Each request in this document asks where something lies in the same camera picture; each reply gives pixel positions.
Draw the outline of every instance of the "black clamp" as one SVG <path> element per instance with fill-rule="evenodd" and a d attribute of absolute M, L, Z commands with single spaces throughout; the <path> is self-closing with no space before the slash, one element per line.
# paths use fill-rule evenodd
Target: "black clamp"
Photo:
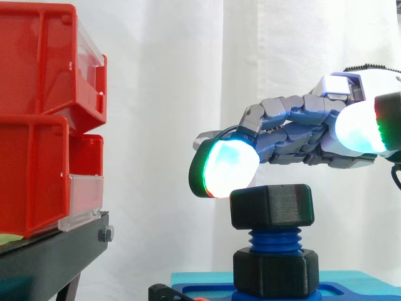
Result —
<path fill-rule="evenodd" d="M 195 301 L 164 284 L 155 284 L 149 288 L 148 301 Z"/>

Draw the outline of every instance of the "white curtain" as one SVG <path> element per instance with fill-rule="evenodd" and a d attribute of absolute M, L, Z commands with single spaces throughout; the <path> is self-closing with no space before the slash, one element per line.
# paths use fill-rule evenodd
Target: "white curtain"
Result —
<path fill-rule="evenodd" d="M 232 270 L 248 245 L 227 199 L 197 199 L 187 173 L 198 133 L 236 124 L 265 97 L 302 95 L 347 66 L 399 68 L 393 0 L 70 1 L 108 56 L 105 202 L 115 239 L 81 276 L 77 301 L 147 300 L 171 272 Z M 322 270 L 401 285 L 401 193 L 390 164 L 260 168 L 257 184 L 306 183 Z"/>

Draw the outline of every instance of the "blue threaded screw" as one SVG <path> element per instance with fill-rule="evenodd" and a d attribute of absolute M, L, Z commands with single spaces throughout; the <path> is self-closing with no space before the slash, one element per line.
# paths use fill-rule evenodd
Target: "blue threaded screw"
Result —
<path fill-rule="evenodd" d="M 258 253 L 274 253 L 281 255 L 299 255 L 302 245 L 299 243 L 302 237 L 298 235 L 299 228 L 252 230 L 249 234 L 252 238 L 251 251 Z"/>

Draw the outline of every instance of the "red storage bin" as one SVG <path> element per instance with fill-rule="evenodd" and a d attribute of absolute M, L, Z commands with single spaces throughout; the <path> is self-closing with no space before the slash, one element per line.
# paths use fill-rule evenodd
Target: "red storage bin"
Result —
<path fill-rule="evenodd" d="M 100 217 L 103 139 L 69 132 L 62 116 L 0 115 L 0 236 Z"/>
<path fill-rule="evenodd" d="M 106 122 L 107 59 L 69 4 L 0 2 L 0 114 L 58 114 L 84 133 Z"/>

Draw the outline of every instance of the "glowing palm sensor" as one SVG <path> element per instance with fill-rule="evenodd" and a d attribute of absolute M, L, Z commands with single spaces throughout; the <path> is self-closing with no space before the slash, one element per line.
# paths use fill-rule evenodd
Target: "glowing palm sensor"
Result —
<path fill-rule="evenodd" d="M 378 154 L 401 149 L 401 94 L 347 106 L 336 120 L 335 131 L 341 144 L 352 151 Z"/>
<path fill-rule="evenodd" d="M 252 181 L 260 158 L 241 140 L 207 140 L 195 155 L 189 170 L 189 185 L 196 196 L 225 198 Z"/>

